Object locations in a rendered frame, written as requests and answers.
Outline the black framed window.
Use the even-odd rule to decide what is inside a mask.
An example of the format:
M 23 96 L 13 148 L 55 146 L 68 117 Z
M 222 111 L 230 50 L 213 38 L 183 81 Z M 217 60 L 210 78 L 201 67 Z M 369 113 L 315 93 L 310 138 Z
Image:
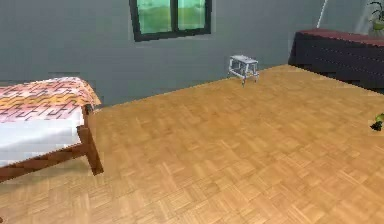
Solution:
M 211 33 L 213 0 L 129 0 L 135 42 Z

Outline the orange patterned bed blanket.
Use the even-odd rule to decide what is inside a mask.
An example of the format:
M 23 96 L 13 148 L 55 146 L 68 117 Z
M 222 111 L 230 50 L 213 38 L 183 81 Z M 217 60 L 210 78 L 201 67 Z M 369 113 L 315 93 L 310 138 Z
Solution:
M 66 119 L 101 100 L 79 77 L 60 77 L 0 87 L 0 123 Z

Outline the small white stool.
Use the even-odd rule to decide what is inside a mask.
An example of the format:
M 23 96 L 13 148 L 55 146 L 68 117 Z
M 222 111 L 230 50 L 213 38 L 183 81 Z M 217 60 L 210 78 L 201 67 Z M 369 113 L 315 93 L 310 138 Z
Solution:
M 252 78 L 254 82 L 259 79 L 257 71 L 258 61 L 245 55 L 233 55 L 229 58 L 227 77 L 237 76 L 241 79 L 242 86 L 246 80 Z

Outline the wooden bed with white mattress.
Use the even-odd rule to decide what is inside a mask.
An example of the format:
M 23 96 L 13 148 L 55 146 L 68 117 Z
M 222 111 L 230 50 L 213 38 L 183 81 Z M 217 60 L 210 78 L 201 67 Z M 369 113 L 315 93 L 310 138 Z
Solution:
M 0 183 L 85 156 L 94 175 L 104 172 L 89 118 L 90 105 L 66 119 L 0 123 Z

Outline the dark chest of drawers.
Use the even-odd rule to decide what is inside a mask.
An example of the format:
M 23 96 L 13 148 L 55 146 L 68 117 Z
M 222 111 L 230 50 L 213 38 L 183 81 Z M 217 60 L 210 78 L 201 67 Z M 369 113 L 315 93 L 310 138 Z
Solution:
M 320 28 L 297 31 L 288 64 L 384 95 L 384 38 Z

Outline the green and black floor object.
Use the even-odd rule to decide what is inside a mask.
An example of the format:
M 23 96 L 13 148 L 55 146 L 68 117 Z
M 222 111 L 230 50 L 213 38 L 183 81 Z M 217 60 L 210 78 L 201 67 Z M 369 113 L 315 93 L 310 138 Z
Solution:
M 370 126 L 370 128 L 375 131 L 380 131 L 382 129 L 383 123 L 384 123 L 384 113 L 381 113 L 375 117 L 375 122 Z

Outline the green house plant in pot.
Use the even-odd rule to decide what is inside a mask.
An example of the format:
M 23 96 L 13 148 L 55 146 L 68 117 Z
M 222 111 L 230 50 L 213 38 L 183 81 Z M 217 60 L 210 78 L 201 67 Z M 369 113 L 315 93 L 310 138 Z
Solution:
M 368 6 L 373 7 L 369 22 L 371 29 L 368 32 L 370 36 L 384 39 L 384 3 L 375 0 L 368 3 Z

